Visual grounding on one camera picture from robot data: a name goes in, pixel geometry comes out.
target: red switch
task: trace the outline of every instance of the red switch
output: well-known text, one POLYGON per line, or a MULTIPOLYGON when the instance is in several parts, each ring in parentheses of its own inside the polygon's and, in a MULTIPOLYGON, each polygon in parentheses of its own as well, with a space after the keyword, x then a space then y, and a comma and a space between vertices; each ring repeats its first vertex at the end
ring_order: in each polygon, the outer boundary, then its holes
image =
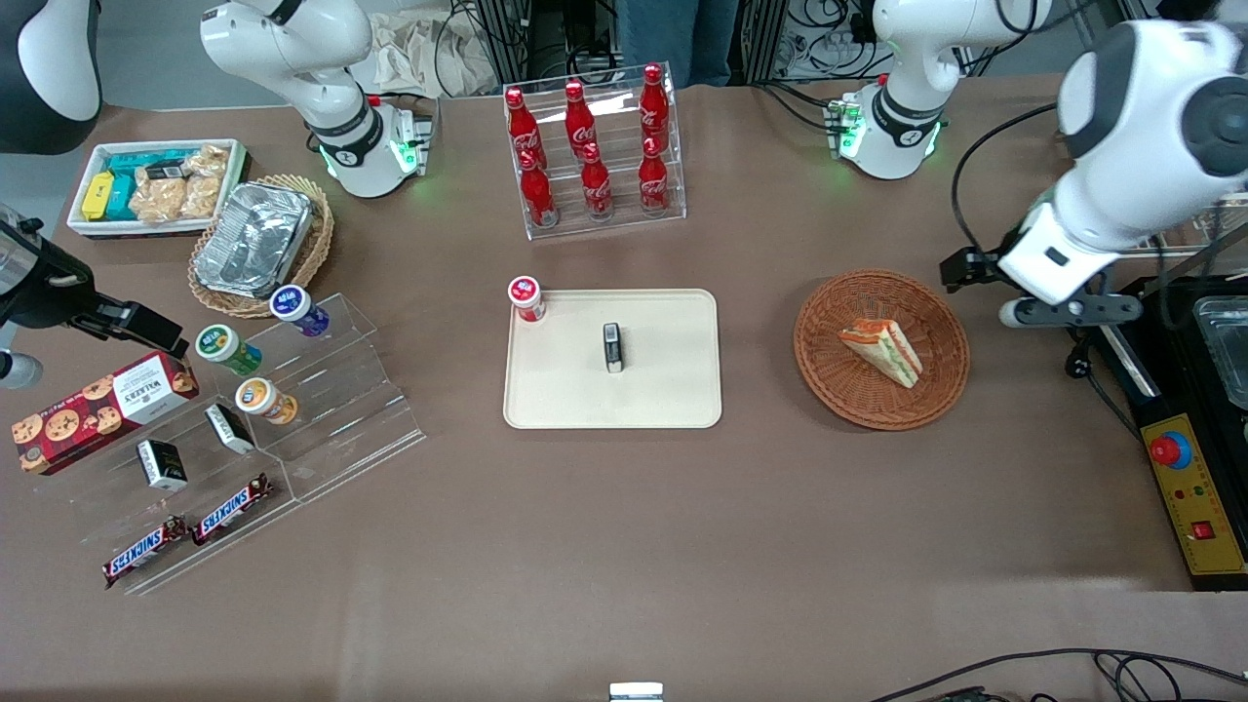
POLYGON ((1192 522, 1192 537, 1197 541, 1213 538, 1213 525, 1209 522, 1192 522))
POLYGON ((1148 455, 1158 463, 1177 471, 1192 465, 1192 445, 1177 431, 1167 431, 1149 441, 1148 455))

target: person's leg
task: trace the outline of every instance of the person's leg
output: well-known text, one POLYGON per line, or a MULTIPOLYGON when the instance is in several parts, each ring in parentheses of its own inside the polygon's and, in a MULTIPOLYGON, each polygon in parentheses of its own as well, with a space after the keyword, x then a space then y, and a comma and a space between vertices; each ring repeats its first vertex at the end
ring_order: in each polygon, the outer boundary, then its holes
POLYGON ((700 0, 694 24, 694 54, 689 70, 690 84, 728 85, 728 50, 736 29, 736 7, 740 0, 700 0))
POLYGON ((698 0, 618 0, 615 12, 626 65, 668 61, 671 82, 689 85, 698 0))

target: sandwich slice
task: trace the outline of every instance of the sandwich slice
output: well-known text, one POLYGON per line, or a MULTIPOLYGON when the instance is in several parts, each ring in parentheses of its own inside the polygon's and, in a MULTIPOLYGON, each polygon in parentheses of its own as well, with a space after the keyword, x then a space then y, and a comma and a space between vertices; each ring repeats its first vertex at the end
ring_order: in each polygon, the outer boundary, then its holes
POLYGON ((841 341, 862 356, 869 363, 880 368, 904 387, 914 387, 924 365, 919 353, 906 341, 906 335, 892 320, 854 320, 854 324, 836 332, 841 341))

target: white basket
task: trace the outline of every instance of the white basket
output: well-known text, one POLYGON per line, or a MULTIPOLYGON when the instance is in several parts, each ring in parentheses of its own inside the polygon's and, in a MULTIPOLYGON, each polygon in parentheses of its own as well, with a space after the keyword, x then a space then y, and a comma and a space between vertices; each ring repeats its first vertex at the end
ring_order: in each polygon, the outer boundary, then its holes
POLYGON ((238 185, 242 177, 243 161, 247 160, 247 149, 235 139, 197 139, 188 141, 127 141, 125 144, 101 144, 91 151, 91 157, 86 161, 86 170, 82 171, 82 180, 79 181, 77 195, 70 206, 65 224, 70 229, 89 239, 145 239, 156 236, 182 236, 196 234, 207 229, 212 219, 221 214, 221 207, 230 199, 230 191, 238 185), (168 222, 141 222, 139 220, 127 221, 90 221, 82 216, 82 200, 86 199, 87 187, 91 179, 104 171, 105 164, 111 156, 117 154, 142 154, 150 151, 165 151, 167 149, 198 149, 205 144, 220 146, 230 150, 230 160, 226 162, 226 175, 221 181, 221 194, 217 195, 217 206, 212 211, 212 217, 201 220, 173 220, 168 222))

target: clear acrylic rack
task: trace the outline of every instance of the clear acrylic rack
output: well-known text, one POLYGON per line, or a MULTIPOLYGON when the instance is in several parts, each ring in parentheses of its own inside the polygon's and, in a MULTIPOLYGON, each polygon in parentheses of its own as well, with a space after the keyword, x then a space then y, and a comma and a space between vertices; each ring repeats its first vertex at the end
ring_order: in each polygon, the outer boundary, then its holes
MULTIPOLYGON (((263 353, 255 375, 298 400, 300 412, 291 423, 276 426, 236 410, 233 393, 245 378, 196 357, 197 397, 35 488, 70 503, 81 545, 102 566, 170 515, 183 516, 193 526, 257 475, 268 477, 273 492, 218 537, 205 546, 196 546, 188 536, 171 543, 116 587, 127 595, 151 592, 424 438, 373 347, 377 327, 342 295, 319 305, 331 320, 319 337, 277 324, 248 340, 263 353), (238 455, 221 445, 203 413, 215 402, 246 421, 255 451, 238 455), (185 488, 170 493, 147 486, 136 453, 146 438, 177 446, 187 473, 185 488)), ((99 566, 84 577, 104 585, 99 566)))
MULTIPOLYGON (((550 179, 550 191, 559 209, 559 224, 549 229, 533 225, 524 211, 524 194, 520 192, 520 166, 512 150, 512 166, 515 172, 515 191, 520 199, 520 217, 529 240, 585 234, 605 229, 641 225, 654 221, 684 219, 685 174, 680 147, 680 124, 676 115, 676 95, 671 87, 671 72, 663 64, 663 87, 670 105, 668 121, 668 151, 664 162, 668 165, 668 192, 671 197, 666 212, 659 217, 646 216, 641 211, 640 181, 638 167, 641 165, 641 119, 638 104, 641 99, 644 66, 629 66, 589 71, 577 77, 585 85, 585 104, 594 114, 594 126, 598 132, 598 147, 603 154, 603 164, 612 174, 612 196, 615 202, 615 215, 605 222, 589 219, 585 199, 580 190, 580 166, 572 155, 568 132, 564 130, 567 99, 564 85, 568 76, 514 82, 504 86, 517 86, 524 91, 524 102, 538 121, 542 134, 542 146, 547 155, 547 177, 550 179)), ((507 127, 507 106, 503 106, 503 129, 507 127)))

